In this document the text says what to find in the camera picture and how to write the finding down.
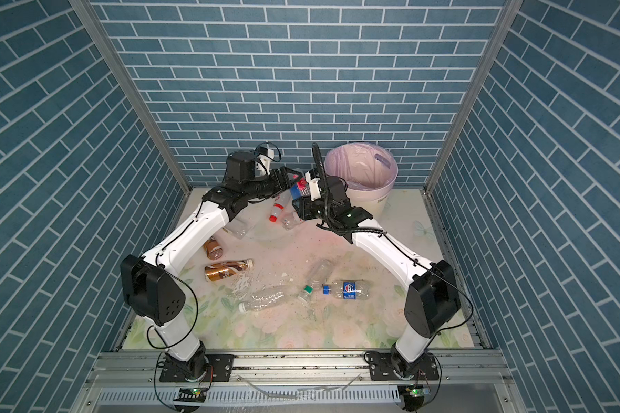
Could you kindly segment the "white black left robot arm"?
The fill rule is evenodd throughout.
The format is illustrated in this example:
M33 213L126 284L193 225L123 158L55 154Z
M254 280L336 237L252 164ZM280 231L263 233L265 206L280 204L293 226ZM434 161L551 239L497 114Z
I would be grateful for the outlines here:
M227 157L221 183L210 189L200 205L163 241L141 256L121 263L122 292L127 306L157 332L167 352L180 363L200 358L203 344L183 315L186 294L179 272L210 237L256 201L275 198L291 189L303 173L272 166L262 149L236 151Z

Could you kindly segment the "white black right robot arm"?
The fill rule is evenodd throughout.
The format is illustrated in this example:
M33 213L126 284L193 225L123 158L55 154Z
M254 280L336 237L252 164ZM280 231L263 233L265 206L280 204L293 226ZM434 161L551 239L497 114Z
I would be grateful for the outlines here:
M351 204L340 178L306 177L301 183L291 189L301 220L321 220L320 228L369 253L406 291L406 328L392 354L399 369L411 366L462 308L453 268L444 260L431 262L389 235L370 212Z

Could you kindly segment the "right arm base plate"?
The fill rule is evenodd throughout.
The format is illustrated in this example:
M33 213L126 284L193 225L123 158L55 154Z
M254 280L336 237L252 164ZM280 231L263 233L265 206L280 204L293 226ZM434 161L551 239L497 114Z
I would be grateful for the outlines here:
M395 349L389 352L368 350L363 360L373 381L438 380L438 364L432 353L425 353L416 361L406 361Z

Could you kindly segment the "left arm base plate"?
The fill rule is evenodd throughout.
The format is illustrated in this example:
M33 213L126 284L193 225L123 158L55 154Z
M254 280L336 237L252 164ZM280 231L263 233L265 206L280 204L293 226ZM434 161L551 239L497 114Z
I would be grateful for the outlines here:
M201 354L190 361L177 361L169 354L157 362L162 383L229 382L234 366L233 354Z

